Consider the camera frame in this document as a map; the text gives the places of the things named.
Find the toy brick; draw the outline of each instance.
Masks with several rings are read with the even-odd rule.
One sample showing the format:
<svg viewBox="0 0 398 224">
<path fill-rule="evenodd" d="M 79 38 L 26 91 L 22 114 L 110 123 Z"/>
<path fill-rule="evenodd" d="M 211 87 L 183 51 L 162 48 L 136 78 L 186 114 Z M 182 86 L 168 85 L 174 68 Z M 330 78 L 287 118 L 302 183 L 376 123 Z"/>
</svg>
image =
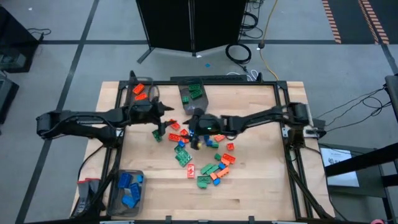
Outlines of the toy brick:
<svg viewBox="0 0 398 224">
<path fill-rule="evenodd" d="M 181 137 L 178 134 L 169 134 L 169 140 L 170 141 L 176 141 L 179 142 L 181 140 Z"/>
<path fill-rule="evenodd" d="M 204 168 L 202 168 L 201 170 L 200 170 L 200 173 L 201 174 L 205 174 L 208 170 L 210 170 L 210 168 L 212 168 L 213 167 L 213 164 L 207 164 Z"/>
<path fill-rule="evenodd" d="M 212 168 L 210 168 L 208 171 L 206 171 L 206 174 L 210 175 L 211 173 L 214 173 L 218 169 L 219 169 L 218 165 L 214 165 Z"/>
<path fill-rule="evenodd" d="M 141 194 L 139 193 L 139 186 L 137 182 L 130 184 L 130 193 L 132 198 L 136 202 L 138 202 L 141 199 Z"/>
<path fill-rule="evenodd" d="M 189 85 L 189 86 L 188 86 L 188 90 L 189 90 L 190 92 L 200 90 L 200 85 L 199 85 L 199 84 Z"/>
<path fill-rule="evenodd" d="M 157 142 L 161 142 L 162 141 L 162 136 L 159 135 L 158 130 L 153 131 L 152 135 L 155 137 Z"/>
<path fill-rule="evenodd" d="M 197 91 L 194 91 L 194 92 L 192 92 L 191 93 L 191 98 L 193 99 L 193 100 L 195 100 L 195 99 L 197 99 L 197 98 L 200 98 L 201 96 L 202 96 L 202 91 L 201 90 L 197 90 Z"/>
<path fill-rule="evenodd" d="M 216 153 L 216 154 L 214 155 L 214 158 L 215 158 L 217 161 L 220 161 L 220 160 L 221 160 L 221 155 L 218 154 L 218 153 Z"/>
<path fill-rule="evenodd" d="M 228 160 L 228 161 L 230 161 L 232 164 L 235 163 L 235 159 L 236 159 L 235 157 L 229 155 L 228 153 L 224 153 L 223 154 L 223 158 Z"/>
<path fill-rule="evenodd" d="M 234 150 L 234 149 L 235 149 L 235 147 L 234 147 L 234 144 L 233 144 L 233 143 L 228 143 L 228 144 L 226 145 L 226 148 L 227 148 L 227 150 L 229 150 L 229 151 L 232 151 L 232 150 Z"/>
<path fill-rule="evenodd" d="M 122 203 L 127 205 L 127 207 L 129 207 L 129 208 L 134 208 L 136 206 L 136 204 L 137 204 L 137 201 L 135 201 L 133 199 L 133 197 L 130 197 L 128 195 L 124 195 L 123 198 L 122 198 Z"/>
<path fill-rule="evenodd" d="M 182 100 L 182 104 L 187 104 L 187 103 L 189 103 L 189 97 L 188 97 L 188 96 L 183 96 L 183 97 L 181 98 L 181 100 Z"/>
<path fill-rule="evenodd" d="M 225 135 L 222 135 L 222 134 L 217 134 L 215 137 L 214 137 L 214 140 L 216 140 L 216 142 L 220 142 L 220 141 L 222 141 L 222 140 L 224 140 L 225 139 Z"/>
<path fill-rule="evenodd" d="M 213 181 L 214 186 L 217 186 L 220 183 L 220 178 L 217 178 Z"/>
<path fill-rule="evenodd" d="M 132 92 L 136 95 L 140 94 L 143 90 L 144 90 L 145 86 L 143 84 L 138 84 L 133 90 Z"/>
<path fill-rule="evenodd" d="M 211 173 L 211 174 L 210 174 L 210 177 L 211 177 L 213 180 L 217 179 L 217 175 L 216 175 L 215 173 Z"/>
<path fill-rule="evenodd" d="M 223 164 L 222 162 L 220 162 L 220 164 L 218 164 L 218 167 L 219 167 L 221 170 L 223 170 L 223 169 L 225 169 L 226 165 Z"/>
<path fill-rule="evenodd" d="M 195 165 L 188 164 L 187 167 L 187 177 L 188 178 L 195 178 Z"/>
<path fill-rule="evenodd" d="M 217 173 L 217 177 L 222 178 L 224 175 L 226 175 L 227 173 L 229 173 L 229 167 L 226 167 L 225 169 L 219 171 Z"/>
<path fill-rule="evenodd" d="M 146 93 L 141 93 L 140 95 L 134 97 L 135 100 L 144 100 L 146 98 L 148 98 Z"/>
<path fill-rule="evenodd" d="M 119 183 L 118 183 L 118 188 L 122 189 L 122 188 L 128 188 L 130 185 L 130 181 L 131 181 L 131 174 L 129 173 L 122 173 L 122 175 L 120 176 L 119 179 Z"/>
<path fill-rule="evenodd" d="M 225 165 L 225 166 L 228 166 L 231 162 L 230 161 L 228 161 L 228 160 L 226 160 L 226 159 L 224 159 L 224 158 L 221 158 L 221 162 Z"/>
</svg>

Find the red lego brick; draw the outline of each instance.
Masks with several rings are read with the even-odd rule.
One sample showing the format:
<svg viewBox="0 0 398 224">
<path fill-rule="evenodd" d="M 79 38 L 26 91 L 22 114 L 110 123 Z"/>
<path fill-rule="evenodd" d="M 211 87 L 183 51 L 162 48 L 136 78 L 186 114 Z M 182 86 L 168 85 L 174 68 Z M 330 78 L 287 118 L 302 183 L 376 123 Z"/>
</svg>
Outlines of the red lego brick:
<svg viewBox="0 0 398 224">
<path fill-rule="evenodd" d="M 188 164 L 187 177 L 188 178 L 195 178 L 195 165 Z"/>
<path fill-rule="evenodd" d="M 235 149 L 235 147 L 234 147 L 234 144 L 233 144 L 233 143 L 228 143 L 228 144 L 226 145 L 226 148 L 227 148 L 229 151 L 232 151 L 232 150 L 234 150 L 234 149 Z"/>
<path fill-rule="evenodd" d="M 229 155 L 229 154 L 227 154 L 227 153 L 224 153 L 223 154 L 223 158 L 224 159 L 226 159 L 226 160 L 228 160 L 228 161 L 230 161 L 230 163 L 232 163 L 232 164 L 234 164 L 235 163 L 235 157 L 233 157 L 233 156 L 231 156 L 231 155 Z"/>
<path fill-rule="evenodd" d="M 135 100 L 144 100 L 146 98 L 148 98 L 147 94 L 146 93 L 141 93 L 140 95 L 136 96 L 134 99 Z"/>
<path fill-rule="evenodd" d="M 215 137 L 214 137 L 214 140 L 216 140 L 216 142 L 220 142 L 220 141 L 222 141 L 222 140 L 224 140 L 225 139 L 225 135 L 222 135 L 222 134 L 217 134 Z"/>
<path fill-rule="evenodd" d="M 169 134 L 169 140 L 170 141 L 176 141 L 179 142 L 181 140 L 181 137 L 178 134 Z"/>
<path fill-rule="evenodd" d="M 140 94 L 143 90 L 144 90 L 145 86 L 143 84 L 138 84 L 133 90 L 132 92 L 136 95 Z"/>
</svg>

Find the wooden tabletop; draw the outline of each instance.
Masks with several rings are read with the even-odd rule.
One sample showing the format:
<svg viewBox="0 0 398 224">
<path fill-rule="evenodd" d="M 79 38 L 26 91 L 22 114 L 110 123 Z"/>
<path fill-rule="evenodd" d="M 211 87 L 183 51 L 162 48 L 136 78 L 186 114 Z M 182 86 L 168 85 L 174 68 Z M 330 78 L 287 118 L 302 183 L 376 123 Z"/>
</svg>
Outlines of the wooden tabletop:
<svg viewBox="0 0 398 224">
<path fill-rule="evenodd" d="M 291 102 L 307 103 L 302 82 L 288 82 L 288 87 Z M 167 111 L 163 120 L 176 119 L 181 124 L 189 119 L 182 108 L 177 85 L 162 85 L 159 90 L 163 104 L 175 108 Z M 246 116 L 275 106 L 271 86 L 212 85 L 205 86 L 205 90 L 209 100 L 207 113 L 217 116 Z M 117 92 L 118 82 L 104 82 L 96 110 L 113 109 Z M 177 132 L 167 128 L 164 140 L 156 142 L 152 135 L 156 128 L 153 124 L 133 125 L 125 133 L 120 169 L 142 170 L 147 180 L 143 210 L 135 220 L 164 220 L 166 215 L 171 215 L 173 220 L 247 220 L 250 215 L 256 220 L 295 220 L 278 123 L 257 126 L 240 134 L 233 141 L 235 150 L 231 152 L 236 163 L 230 165 L 230 172 L 221 179 L 220 185 L 209 184 L 207 189 L 199 189 L 196 179 L 188 179 L 187 168 L 181 167 L 175 159 L 176 142 L 169 141 L 167 136 Z M 196 176 L 201 175 L 200 169 L 206 164 L 216 164 L 214 155 L 227 152 L 228 142 L 221 141 L 219 149 L 203 147 L 196 151 L 187 147 L 193 157 L 191 163 L 195 165 Z M 89 140 L 85 157 L 100 145 L 96 139 Z M 318 149 L 314 139 L 306 139 L 306 145 Z M 103 149 L 93 156 L 82 169 L 80 179 L 100 178 L 104 155 Z M 320 155 L 302 149 L 302 159 L 308 189 L 334 216 Z M 297 189 L 304 217 L 303 198 Z M 104 193 L 105 205 L 108 196 L 109 187 Z"/>
</svg>

